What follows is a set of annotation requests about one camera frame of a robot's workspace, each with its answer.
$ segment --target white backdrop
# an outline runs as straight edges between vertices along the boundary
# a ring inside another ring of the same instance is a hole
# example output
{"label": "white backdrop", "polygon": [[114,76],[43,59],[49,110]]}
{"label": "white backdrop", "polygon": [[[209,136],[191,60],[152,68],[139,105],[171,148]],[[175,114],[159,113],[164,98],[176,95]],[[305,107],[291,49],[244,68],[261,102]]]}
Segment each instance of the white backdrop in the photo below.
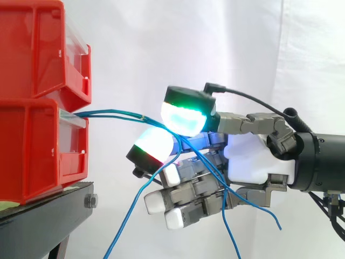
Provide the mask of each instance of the white backdrop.
{"label": "white backdrop", "polygon": [[[345,21],[340,13],[333,14],[343,10],[336,5],[339,1],[300,1],[302,6],[297,0],[64,2],[92,47],[93,100],[87,110],[116,108],[160,119],[168,85],[201,90],[210,81],[282,110],[294,106],[315,131],[345,133],[339,119],[344,107]],[[306,12],[316,2],[327,5]],[[335,90],[341,93],[335,96]],[[330,102],[335,97],[338,101]],[[265,111],[230,95],[217,96],[217,107]],[[95,182],[99,205],[72,233],[67,259],[104,255],[144,182],[132,176],[134,166],[125,156],[145,128],[133,122],[91,120],[87,180]],[[152,185],[145,193],[156,188]],[[282,232],[270,216],[248,206],[226,212],[242,258],[344,255],[343,243],[305,195],[289,192],[273,210]],[[147,215],[140,199],[111,258],[236,258],[236,253],[220,214],[168,231],[163,215]]]}

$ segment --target red plastic drawer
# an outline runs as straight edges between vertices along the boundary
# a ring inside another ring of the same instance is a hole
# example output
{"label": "red plastic drawer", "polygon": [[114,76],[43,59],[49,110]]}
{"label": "red plastic drawer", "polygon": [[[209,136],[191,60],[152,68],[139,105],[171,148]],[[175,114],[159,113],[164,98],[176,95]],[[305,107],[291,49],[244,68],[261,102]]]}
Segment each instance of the red plastic drawer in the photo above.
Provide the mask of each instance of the red plastic drawer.
{"label": "red plastic drawer", "polygon": [[66,22],[61,1],[0,0],[1,98],[91,103],[91,49]]}
{"label": "red plastic drawer", "polygon": [[87,177],[87,120],[53,100],[0,99],[0,125],[0,201],[25,204]]}

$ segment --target metal bolt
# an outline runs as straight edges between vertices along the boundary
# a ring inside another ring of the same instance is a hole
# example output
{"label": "metal bolt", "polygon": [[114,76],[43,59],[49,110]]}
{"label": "metal bolt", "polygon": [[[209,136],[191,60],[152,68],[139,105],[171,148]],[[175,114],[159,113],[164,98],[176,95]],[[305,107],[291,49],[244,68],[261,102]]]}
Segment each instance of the metal bolt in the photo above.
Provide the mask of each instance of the metal bolt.
{"label": "metal bolt", "polygon": [[85,208],[94,209],[98,204],[98,195],[97,194],[87,194],[84,200]]}

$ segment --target blue wire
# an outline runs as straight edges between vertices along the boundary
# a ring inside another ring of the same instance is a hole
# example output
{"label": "blue wire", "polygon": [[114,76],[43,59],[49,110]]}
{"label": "blue wire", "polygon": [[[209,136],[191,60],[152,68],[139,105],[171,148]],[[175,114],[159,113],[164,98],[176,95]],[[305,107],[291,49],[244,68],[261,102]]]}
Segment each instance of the blue wire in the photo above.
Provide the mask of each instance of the blue wire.
{"label": "blue wire", "polygon": [[232,243],[233,243],[233,246],[235,247],[237,257],[238,257],[238,259],[241,259],[241,254],[239,253],[239,250],[238,250],[238,247],[237,247],[235,238],[233,237],[233,235],[232,235],[232,233],[231,233],[230,227],[229,227],[229,225],[227,224],[226,217],[225,217],[226,197],[227,197],[227,190],[224,190],[223,205],[222,205],[222,217],[223,217],[223,221],[224,221],[226,230],[227,230],[227,232],[228,232],[229,235],[230,235],[230,238],[231,238],[231,241],[232,241]]}
{"label": "blue wire", "polygon": [[178,142],[178,144],[179,144],[179,150],[178,150],[177,155],[176,155],[170,162],[168,162],[167,164],[165,164],[164,166],[162,166],[156,173],[154,173],[154,174],[152,175],[152,177],[150,178],[150,180],[149,180],[146,184],[144,184],[144,185],[139,189],[138,193],[136,194],[136,196],[135,196],[135,198],[134,198],[134,201],[132,202],[131,207],[129,208],[129,210],[128,210],[127,214],[126,214],[125,219],[122,221],[121,227],[119,228],[118,232],[116,233],[116,235],[115,235],[115,237],[114,237],[114,240],[113,240],[113,242],[110,244],[110,246],[109,246],[109,248],[108,248],[106,254],[104,255],[103,259],[108,259],[108,258],[109,258],[109,255],[111,254],[111,252],[112,252],[114,246],[116,245],[117,241],[119,240],[119,238],[120,238],[120,236],[121,236],[121,234],[122,234],[122,231],[123,231],[123,229],[125,228],[126,223],[127,223],[128,219],[129,219],[130,215],[131,215],[132,212],[133,212],[133,209],[134,209],[134,207],[135,207],[135,205],[136,205],[136,203],[137,203],[137,201],[138,201],[139,196],[142,194],[142,192],[145,190],[145,188],[148,187],[148,186],[152,183],[153,179],[157,176],[157,174],[159,174],[159,173],[160,173],[164,168],[166,168],[167,166],[171,165],[171,164],[172,164],[174,161],[176,161],[176,159],[181,155],[181,152],[182,152],[181,140],[180,140],[180,139],[177,139],[177,142]]}
{"label": "blue wire", "polygon": [[[136,119],[131,119],[131,118],[125,118],[125,117],[121,117],[121,116],[114,116],[114,115],[93,115],[93,114],[99,114],[99,113],[117,113],[117,114],[123,114],[123,115],[126,115],[126,116],[131,116],[131,117],[134,117],[134,118],[137,118],[139,120],[136,120]],[[141,123],[146,123],[146,124],[149,124],[149,125],[152,125],[152,126],[156,126],[156,127],[160,127],[160,128],[163,128],[165,130],[167,130],[169,133],[171,133],[177,140],[178,144],[179,144],[179,151],[177,153],[177,155],[174,157],[174,159],[172,159],[169,163],[165,164],[162,168],[160,168],[151,178],[150,180],[145,184],[143,185],[137,195],[135,196],[134,198],[134,201],[129,209],[129,211],[127,212],[126,214],[126,217],[125,219],[123,220],[122,224],[121,224],[121,227],[119,228],[113,242],[111,243],[111,245],[109,246],[105,256],[103,259],[107,259],[110,255],[110,253],[112,252],[114,246],[116,245],[123,229],[125,228],[126,226],[126,223],[130,217],[130,215],[132,214],[132,211],[139,199],[139,196],[141,195],[141,193],[144,191],[144,189],[149,186],[151,184],[151,182],[153,181],[154,177],[159,174],[162,169],[166,168],[167,166],[169,166],[171,163],[173,163],[174,161],[176,161],[176,159],[179,157],[179,155],[181,154],[182,152],[182,143],[181,143],[181,140],[183,142],[185,142],[188,146],[191,147],[191,149],[196,153],[196,155],[199,157],[199,159],[202,161],[203,164],[205,164],[205,167],[209,170],[209,172],[211,172],[211,174],[224,186],[225,190],[224,190],[224,198],[223,198],[223,205],[222,205],[222,216],[223,216],[223,221],[224,221],[224,224],[226,226],[226,229],[230,235],[230,238],[232,240],[232,243],[235,247],[235,250],[236,250],[236,253],[237,253],[237,256],[239,259],[241,259],[241,256],[240,256],[240,253],[239,253],[239,250],[238,250],[238,247],[237,247],[237,244],[235,242],[235,239],[231,233],[231,230],[230,230],[230,227],[226,221],[226,217],[225,217],[225,203],[226,203],[226,197],[227,197],[227,191],[230,191],[232,194],[234,194],[236,197],[238,197],[239,199],[243,200],[244,202],[250,204],[251,206],[255,207],[255,208],[258,208],[260,210],[263,210],[267,213],[269,213],[270,215],[273,216],[273,218],[275,219],[279,229],[281,230],[281,226],[279,224],[279,221],[277,219],[277,217],[269,210],[265,209],[265,208],[262,208],[262,207],[259,207],[257,205],[255,205],[254,203],[244,199],[243,197],[241,197],[240,195],[238,195],[234,190],[232,190],[225,182],[225,179],[224,177],[222,176],[222,174],[219,172],[218,168],[216,166],[214,166],[203,154],[200,153],[199,150],[197,150],[185,137],[180,137],[179,135],[177,135],[176,133],[172,132],[171,130],[167,129],[162,123],[154,120],[154,119],[151,119],[150,117],[146,117],[146,116],[143,116],[141,114],[138,114],[138,113],[133,113],[133,112],[126,112],[126,111],[120,111],[120,110],[98,110],[98,111],[89,111],[89,112],[80,112],[80,113],[76,113],[75,115],[78,115],[80,117],[89,117],[89,118],[117,118],[117,119],[123,119],[123,120],[129,120],[129,121],[135,121],[135,122],[141,122]]]}
{"label": "blue wire", "polygon": [[275,219],[275,222],[277,223],[278,228],[279,228],[280,230],[282,230],[281,225],[280,225],[280,223],[279,223],[279,221],[278,221],[278,218],[275,216],[275,214],[274,214],[273,212],[269,211],[268,209],[259,207],[259,206],[257,206],[256,204],[254,204],[254,203],[248,201],[247,199],[241,197],[240,195],[238,195],[233,189],[231,189],[231,188],[226,184],[224,177],[220,174],[219,170],[217,169],[216,166],[214,166],[214,164],[212,164],[206,157],[204,157],[204,156],[200,153],[200,151],[197,150],[197,149],[196,149],[196,148],[195,148],[185,137],[182,137],[181,140],[182,140],[183,142],[185,142],[188,146],[190,146],[190,148],[196,153],[196,155],[199,157],[200,160],[202,160],[203,162],[206,161],[206,162],[213,168],[213,170],[216,171],[216,172],[218,173],[218,175],[221,176],[222,179],[220,179],[220,178],[214,173],[214,171],[209,167],[209,165],[207,165],[207,163],[204,163],[204,164],[205,164],[205,167],[206,167],[206,168],[211,172],[211,174],[212,174],[212,175],[213,175],[213,176],[224,186],[224,188],[226,188],[228,191],[230,191],[230,192],[231,192],[233,195],[235,195],[237,198],[239,198],[240,200],[242,200],[242,201],[248,203],[249,205],[251,205],[251,206],[253,206],[253,207],[257,208],[257,209],[260,209],[260,210],[262,210],[262,211],[264,211],[264,212],[269,213],[269,214]]}

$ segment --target white fingertip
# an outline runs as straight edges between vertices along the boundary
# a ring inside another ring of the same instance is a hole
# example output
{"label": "white fingertip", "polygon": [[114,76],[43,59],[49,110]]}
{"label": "white fingertip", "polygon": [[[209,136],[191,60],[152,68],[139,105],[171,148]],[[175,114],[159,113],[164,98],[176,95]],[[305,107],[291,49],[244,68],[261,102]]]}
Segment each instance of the white fingertip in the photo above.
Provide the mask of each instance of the white fingertip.
{"label": "white fingertip", "polygon": [[162,194],[159,190],[149,193],[144,197],[147,213],[152,215],[165,211]]}
{"label": "white fingertip", "polygon": [[163,169],[163,172],[169,187],[177,186],[181,183],[180,175],[174,163]]}
{"label": "white fingertip", "polygon": [[174,230],[184,227],[182,212],[179,208],[172,209],[164,214],[167,228]]}

